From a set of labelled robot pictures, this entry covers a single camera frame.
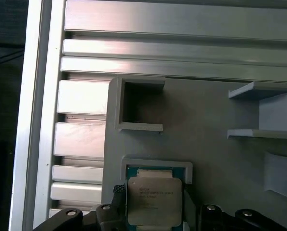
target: dark background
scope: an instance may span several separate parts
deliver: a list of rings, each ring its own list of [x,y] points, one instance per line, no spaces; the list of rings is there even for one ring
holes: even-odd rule
[[[27,13],[28,0],[0,0],[0,43],[24,45]],[[20,50],[0,47],[0,57]],[[0,65],[0,230],[8,229],[22,67],[23,57]]]

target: gray 3d-printed tray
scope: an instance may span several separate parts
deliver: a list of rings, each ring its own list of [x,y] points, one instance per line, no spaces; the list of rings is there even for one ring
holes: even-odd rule
[[[231,215],[254,209],[287,227],[287,192],[277,188],[283,188],[282,176],[275,183],[271,177],[282,166],[266,160],[266,152],[287,157],[287,139],[277,134],[227,138],[228,130],[260,129],[260,102],[228,97],[247,83],[167,78],[162,93],[130,91],[127,111],[134,112],[126,116],[128,123],[162,124],[163,131],[156,132],[117,129],[118,82],[109,86],[102,203],[111,200],[114,185],[125,183],[120,177],[124,156],[189,161],[197,200]],[[283,180],[287,186],[287,173]]]

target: metal frame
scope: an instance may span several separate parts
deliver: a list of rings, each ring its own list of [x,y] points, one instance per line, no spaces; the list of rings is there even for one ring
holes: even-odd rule
[[[287,10],[77,0],[65,30],[287,41]]]
[[[51,205],[52,151],[54,128],[57,118],[58,82],[61,78],[60,57],[62,41],[64,38],[64,19],[65,0],[53,1],[40,130],[38,177],[33,221],[34,227],[48,218],[48,212]]]
[[[32,230],[52,1],[29,2],[9,230]]]
[[[179,17],[168,17],[169,14]],[[64,40],[65,31],[72,34],[70,39]],[[60,81],[62,72],[72,74]],[[72,183],[81,182],[81,178],[76,178],[72,183],[52,184],[55,141],[61,138],[57,127],[65,122],[80,124],[88,118],[87,129],[94,121],[104,120],[106,103],[103,100],[97,104],[92,98],[100,96],[97,90],[102,86],[104,91],[100,94],[107,99],[108,82],[104,82],[117,74],[287,82],[287,10],[30,1],[10,230],[31,230],[48,218],[53,209],[50,197],[53,186],[72,188],[75,187]],[[58,113],[65,115],[64,123],[56,123]],[[89,154],[83,157],[83,153],[63,157],[62,165],[67,165],[61,167],[63,172],[68,173],[70,165],[102,167],[100,153],[97,157]],[[70,179],[65,175],[59,177],[59,181]],[[92,191],[98,198],[100,188],[91,186],[94,188],[97,190]]]

